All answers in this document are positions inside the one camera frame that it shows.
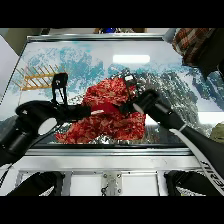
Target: tabletop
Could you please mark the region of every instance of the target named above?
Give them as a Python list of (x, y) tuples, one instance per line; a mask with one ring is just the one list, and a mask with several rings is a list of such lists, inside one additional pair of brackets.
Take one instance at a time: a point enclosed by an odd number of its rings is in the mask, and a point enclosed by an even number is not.
[[(51, 88), (36, 88), (38, 80), (24, 84), (24, 76), (46, 75), (43, 82), (50, 84), (52, 74), (68, 73), (67, 94), (69, 104), (81, 103), (88, 87), (128, 69), (136, 74), (145, 89), (155, 89), (163, 102), (175, 110), (191, 127), (207, 137), (212, 128), (224, 121), (224, 83), (217, 72), (207, 81), (197, 68), (182, 66), (182, 58), (161, 37), (134, 38), (107, 41), (99, 37), (28, 41), (16, 65), (0, 106), (0, 132), (13, 124), (15, 108), (31, 100), (51, 100)], [(139, 60), (123, 60), (125, 56)], [(64, 124), (60, 132), (68, 130)], [(40, 142), (58, 143), (55, 135)], [(149, 116), (145, 120), (145, 134), (140, 140), (114, 140), (99, 136), (91, 144), (176, 144), (181, 141), (158, 126)]]

